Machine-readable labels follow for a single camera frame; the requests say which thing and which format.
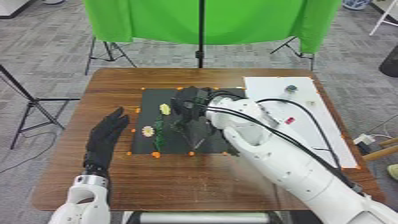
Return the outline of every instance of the black cable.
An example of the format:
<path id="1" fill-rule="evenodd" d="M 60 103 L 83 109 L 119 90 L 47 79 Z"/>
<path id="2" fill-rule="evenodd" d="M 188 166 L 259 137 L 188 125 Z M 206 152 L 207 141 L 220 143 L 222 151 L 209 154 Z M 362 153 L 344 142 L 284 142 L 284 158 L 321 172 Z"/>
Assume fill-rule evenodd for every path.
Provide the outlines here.
<path id="1" fill-rule="evenodd" d="M 10 169 L 14 169 L 17 166 L 21 166 L 30 160 L 33 160 L 33 159 L 42 155 L 42 153 L 49 150 L 49 148 L 53 147 L 55 139 L 56 139 L 56 137 L 58 137 L 58 135 L 56 135 L 55 132 L 42 132 L 42 133 L 39 133 L 39 134 L 35 134 L 35 135 L 31 135 L 31 136 L 24 136 L 24 135 L 23 135 L 23 137 L 24 137 L 24 138 L 31 138 L 31 137 L 37 137 L 39 135 L 44 135 L 44 134 L 53 134 L 53 140 L 51 140 L 51 143 L 49 143 L 46 149 L 39 152 L 39 154 L 37 154 L 31 158 L 28 158 L 28 159 L 23 160 L 14 166 L 10 166 L 8 168 L 5 168 L 5 169 L 0 171 L 0 174 L 5 173 Z"/>
<path id="2" fill-rule="evenodd" d="M 227 90 L 216 90 L 214 92 L 209 93 L 207 99 L 211 100 L 216 96 L 232 96 L 238 99 L 245 99 L 239 95 L 230 93 Z"/>
<path id="3" fill-rule="evenodd" d="M 396 117 L 398 117 L 398 114 L 364 133 L 369 133 L 378 127 L 383 126 L 383 132 L 385 132 L 385 135 L 389 135 L 387 130 L 385 130 L 385 125 Z"/>
<path id="4" fill-rule="evenodd" d="M 349 188 L 353 188 L 355 184 L 351 183 L 351 181 L 348 180 L 341 170 L 337 170 L 332 165 L 325 162 L 325 160 L 319 158 L 319 156 L 312 153 L 312 151 L 305 148 L 305 146 L 300 144 L 300 142 L 291 138 L 291 136 L 287 136 L 280 131 L 277 131 L 271 127 L 268 127 L 255 118 L 252 118 L 246 114 L 239 113 L 238 111 L 222 108 L 222 107 L 211 107 L 202 105 L 207 109 L 207 111 L 218 112 L 218 113 L 225 113 L 236 117 L 239 117 L 241 119 L 248 120 L 252 123 L 255 123 L 261 127 L 264 127 L 264 129 L 271 132 L 271 134 L 275 134 L 300 149 L 302 151 L 309 154 L 309 156 L 314 158 L 314 160 L 319 162 L 319 164 L 323 165 L 325 169 L 328 170 L 328 172 L 333 174 L 333 176 L 339 178 L 339 180 L 342 181 L 342 183 L 346 184 L 346 186 Z"/>
<path id="5" fill-rule="evenodd" d="M 333 152 L 333 150 L 332 150 L 332 145 L 330 145 L 330 142 L 328 142 L 328 139 L 326 139 L 326 135 L 325 135 L 323 129 L 321 129 L 321 127 L 319 127 L 319 123 L 318 123 L 318 120 L 316 120 L 316 118 L 314 118 L 312 113 L 309 112 L 307 108 L 305 108 L 296 102 L 293 102 L 293 101 L 289 101 L 289 100 L 286 100 L 286 99 L 270 98 L 270 99 L 262 99 L 262 100 L 259 100 L 255 103 L 271 102 L 271 101 L 289 103 L 289 104 L 294 105 L 294 106 L 302 109 L 302 111 L 305 112 L 305 114 L 307 114 L 307 116 L 309 116 L 309 118 L 310 118 L 310 120 L 312 120 L 312 123 L 314 123 L 316 129 L 318 129 L 318 132 L 319 132 L 319 136 L 321 136 L 323 142 L 325 142 L 325 144 L 326 144 L 326 151 L 328 151 L 328 153 L 330 153 L 330 155 L 332 155 L 332 159 L 333 159 L 335 166 L 337 166 L 337 168 L 339 168 L 339 170 L 341 170 L 339 157 L 337 157 L 335 152 Z"/>
<path id="6" fill-rule="evenodd" d="M 318 149 L 318 148 L 312 148 L 312 150 L 326 151 L 326 152 L 330 153 L 330 150 L 328 150 L 328 149 Z"/>

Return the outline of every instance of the tripod leg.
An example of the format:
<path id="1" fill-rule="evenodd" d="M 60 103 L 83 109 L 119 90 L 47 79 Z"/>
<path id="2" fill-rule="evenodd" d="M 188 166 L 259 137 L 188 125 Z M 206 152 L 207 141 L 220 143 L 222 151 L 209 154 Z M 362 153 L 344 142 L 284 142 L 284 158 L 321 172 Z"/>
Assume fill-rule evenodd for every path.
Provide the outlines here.
<path id="1" fill-rule="evenodd" d="M 55 117 L 51 116 L 51 114 L 47 113 L 46 109 L 42 108 L 40 104 L 35 102 L 33 104 L 35 108 L 39 109 L 42 115 L 46 116 L 47 120 L 51 121 L 51 123 L 62 128 L 62 130 L 65 129 L 62 124 L 58 123 Z"/>
<path id="2" fill-rule="evenodd" d="M 74 101 L 78 98 L 39 98 L 39 101 Z"/>
<path id="3" fill-rule="evenodd" d="M 92 42 L 90 42 L 90 53 L 88 53 L 88 60 L 87 60 L 85 72 L 83 72 L 85 76 L 88 75 L 88 69 L 90 69 L 94 45 L 95 45 L 95 37 L 92 37 Z"/>
<path id="4" fill-rule="evenodd" d="M 198 49 L 195 52 L 197 68 L 204 63 L 204 32 L 206 32 L 206 0 L 198 0 Z"/>
<path id="5" fill-rule="evenodd" d="M 111 45 L 113 45 L 113 48 L 120 51 L 120 55 L 122 55 L 122 57 L 127 59 L 129 64 L 131 64 L 133 67 L 136 68 L 136 65 L 134 65 L 134 63 L 133 63 L 133 61 L 131 61 L 131 59 L 129 59 L 129 57 L 127 57 L 127 55 L 126 55 L 126 53 L 124 53 L 124 51 L 122 51 L 119 45 L 117 45 L 115 43 L 111 43 Z"/>
<path id="6" fill-rule="evenodd" d="M 296 37 L 293 37 L 293 38 L 287 40 L 287 42 L 277 47 L 277 49 L 270 52 L 270 54 L 273 54 L 273 53 L 280 50 L 280 48 L 282 48 L 284 46 L 287 46 L 287 44 L 289 44 L 289 42 L 294 40 L 294 38 L 296 38 Z"/>
<path id="7" fill-rule="evenodd" d="M 314 71 L 314 54 L 309 60 L 310 60 L 310 71 Z"/>
<path id="8" fill-rule="evenodd" d="M 60 106 L 58 112 L 56 112 L 56 114 L 55 114 L 55 119 L 58 119 L 58 115 L 60 115 L 60 113 L 62 113 L 62 111 L 63 111 L 63 109 L 65 109 L 65 105 L 67 105 L 67 104 L 69 104 L 69 101 L 65 101 L 63 104 L 62 104 L 62 106 Z"/>
<path id="9" fill-rule="evenodd" d="M 14 135 L 14 139 L 12 139 L 12 143 L 10 143 L 8 149 L 14 149 L 14 147 L 15 147 L 15 141 L 17 141 L 17 137 L 19 137 L 19 134 L 21 134 L 21 129 L 23 129 L 23 126 L 24 126 L 24 121 L 26 121 L 26 118 L 28 118 L 30 109 L 31 109 L 31 103 L 28 103 L 28 105 L 26 105 L 23 118 L 21 118 L 21 123 L 19 123 L 19 126 L 17 126 L 15 135 Z"/>
<path id="10" fill-rule="evenodd" d="M 104 46 L 104 50 L 106 50 L 106 54 L 108 54 L 108 61 L 115 61 L 108 43 L 104 41 L 103 41 L 103 46 Z"/>

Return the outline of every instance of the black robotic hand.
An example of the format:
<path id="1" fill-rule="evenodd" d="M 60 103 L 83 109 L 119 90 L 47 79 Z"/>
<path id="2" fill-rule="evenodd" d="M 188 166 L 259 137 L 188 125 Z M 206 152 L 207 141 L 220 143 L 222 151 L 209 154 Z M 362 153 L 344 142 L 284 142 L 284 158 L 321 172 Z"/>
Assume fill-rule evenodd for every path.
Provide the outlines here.
<path id="1" fill-rule="evenodd" d="M 127 126 L 127 115 L 122 115 L 122 107 L 103 118 L 103 121 L 90 130 L 90 137 L 87 142 L 87 152 L 83 158 L 83 167 L 87 172 L 108 171 L 111 161 L 113 148 L 120 132 Z"/>

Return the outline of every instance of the orange flower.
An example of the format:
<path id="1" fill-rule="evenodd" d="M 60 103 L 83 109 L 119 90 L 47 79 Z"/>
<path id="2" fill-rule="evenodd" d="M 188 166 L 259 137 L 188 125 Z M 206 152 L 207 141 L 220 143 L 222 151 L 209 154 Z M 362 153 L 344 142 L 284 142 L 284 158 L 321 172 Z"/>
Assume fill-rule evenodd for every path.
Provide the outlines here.
<path id="1" fill-rule="evenodd" d="M 152 157 L 158 159 L 159 158 L 159 152 L 152 152 Z"/>

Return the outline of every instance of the wooden table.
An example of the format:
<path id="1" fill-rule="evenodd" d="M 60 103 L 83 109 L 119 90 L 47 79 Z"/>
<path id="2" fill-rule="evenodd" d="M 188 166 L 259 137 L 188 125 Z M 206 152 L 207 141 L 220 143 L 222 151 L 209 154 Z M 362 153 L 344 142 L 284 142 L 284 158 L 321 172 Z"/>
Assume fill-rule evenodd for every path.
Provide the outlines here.
<path id="1" fill-rule="evenodd" d="M 101 69 L 97 70 L 63 132 L 47 169 L 33 193 L 33 206 L 55 210 L 65 201 L 72 178 L 79 175 L 90 128 L 119 106 L 131 124 L 122 132 L 110 167 L 113 182 L 111 209 L 145 211 L 262 211 L 307 209 L 294 196 L 270 183 L 241 158 L 222 155 L 127 155 L 131 129 L 143 88 L 241 87 L 243 76 L 307 76 L 341 129 L 360 169 L 346 169 L 374 200 L 383 195 L 341 118 L 312 73 L 287 69 Z"/>

